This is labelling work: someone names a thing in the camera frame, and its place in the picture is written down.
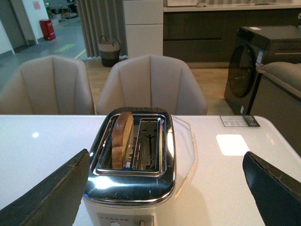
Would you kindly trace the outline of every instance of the beige chair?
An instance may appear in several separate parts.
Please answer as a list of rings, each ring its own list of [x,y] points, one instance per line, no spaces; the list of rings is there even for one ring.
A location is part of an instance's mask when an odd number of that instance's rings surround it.
[[[95,114],[85,64],[61,56],[23,63],[0,91],[0,114]]]
[[[186,63],[144,55],[112,67],[97,103],[97,114],[119,107],[160,107],[174,115],[206,115],[207,101]]]

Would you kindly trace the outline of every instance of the bread slice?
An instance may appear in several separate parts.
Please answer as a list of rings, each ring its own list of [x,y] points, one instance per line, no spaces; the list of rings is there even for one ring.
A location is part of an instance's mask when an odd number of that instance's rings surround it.
[[[134,118],[131,112],[122,112],[116,119],[112,132],[112,168],[121,169],[125,161],[131,133],[134,132]]]

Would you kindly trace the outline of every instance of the white table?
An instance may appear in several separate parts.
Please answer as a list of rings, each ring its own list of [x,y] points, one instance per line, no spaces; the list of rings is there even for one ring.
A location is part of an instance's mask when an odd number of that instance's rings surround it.
[[[247,145],[250,151],[301,181],[301,158],[266,119],[256,117],[260,127],[225,127],[219,116],[177,117],[190,124],[197,151],[196,165],[177,197],[177,225],[264,225],[245,180],[243,156],[221,152],[220,145],[233,137],[237,142],[226,147],[235,149],[235,144],[244,140],[238,150]],[[0,115],[0,209],[83,148],[89,150],[103,120],[104,116]],[[181,121],[173,121],[176,151],[182,153],[187,150],[185,144],[177,142],[183,132]],[[92,225],[83,204],[74,225]]]

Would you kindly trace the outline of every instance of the sofa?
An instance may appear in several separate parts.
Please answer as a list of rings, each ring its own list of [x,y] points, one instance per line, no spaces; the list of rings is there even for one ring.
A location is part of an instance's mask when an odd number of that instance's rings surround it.
[[[301,64],[259,65],[262,74],[252,115],[270,120],[301,156]]]

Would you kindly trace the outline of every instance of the chrome toaster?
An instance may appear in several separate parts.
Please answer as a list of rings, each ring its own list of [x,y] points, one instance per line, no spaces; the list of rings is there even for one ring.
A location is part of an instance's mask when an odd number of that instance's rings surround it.
[[[111,134],[121,112],[134,117],[134,145],[112,168]],[[104,120],[90,150],[85,206],[95,226],[156,226],[173,221],[176,180],[171,115],[159,108],[119,108]]]

